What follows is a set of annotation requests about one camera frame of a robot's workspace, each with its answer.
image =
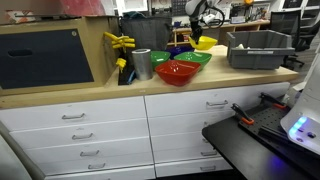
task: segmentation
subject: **gray plastic bin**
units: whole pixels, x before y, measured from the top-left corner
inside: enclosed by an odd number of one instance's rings
[[[278,69],[285,56],[294,54],[291,36],[275,31],[228,32],[227,38],[227,57],[233,68]],[[245,49],[236,48],[240,44]]]

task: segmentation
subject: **purple object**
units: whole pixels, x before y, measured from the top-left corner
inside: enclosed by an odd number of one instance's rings
[[[171,53],[170,59],[173,59],[178,54],[181,54],[184,52],[193,52],[194,48],[189,46],[177,46],[177,47],[169,48],[166,51]]]

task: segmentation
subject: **wooden countertop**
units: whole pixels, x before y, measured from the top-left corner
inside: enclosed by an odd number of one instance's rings
[[[248,23],[240,23],[240,24],[224,24],[221,26],[221,28],[228,28],[228,27],[247,27],[247,26],[257,26],[257,25],[268,25],[270,24],[269,20],[263,20],[263,21],[253,21]],[[190,31],[191,28],[178,28],[174,29],[173,32],[186,32]]]
[[[276,70],[233,69],[227,62],[225,46],[214,46],[206,52],[213,54],[211,61],[192,79],[191,83],[183,87],[166,84],[156,73],[151,80],[134,80],[129,86],[118,86],[118,70],[115,70],[104,87],[3,96],[0,97],[0,108],[265,84],[290,81],[298,77],[298,73],[282,67]]]

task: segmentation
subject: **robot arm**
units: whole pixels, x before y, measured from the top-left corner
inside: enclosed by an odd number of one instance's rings
[[[191,0],[186,4],[185,9],[186,13],[190,17],[192,29],[190,37],[196,42],[196,44],[198,44],[199,38],[202,35],[201,25],[208,25],[208,23],[215,19],[215,15],[206,15],[207,10],[218,11],[222,15],[222,21],[218,20],[218,27],[223,25],[225,16],[220,9],[215,7],[220,1],[221,0]]]

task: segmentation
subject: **cardboard box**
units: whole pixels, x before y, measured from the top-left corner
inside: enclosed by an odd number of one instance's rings
[[[104,86],[117,55],[103,32],[119,34],[118,17],[0,26],[0,95]]]

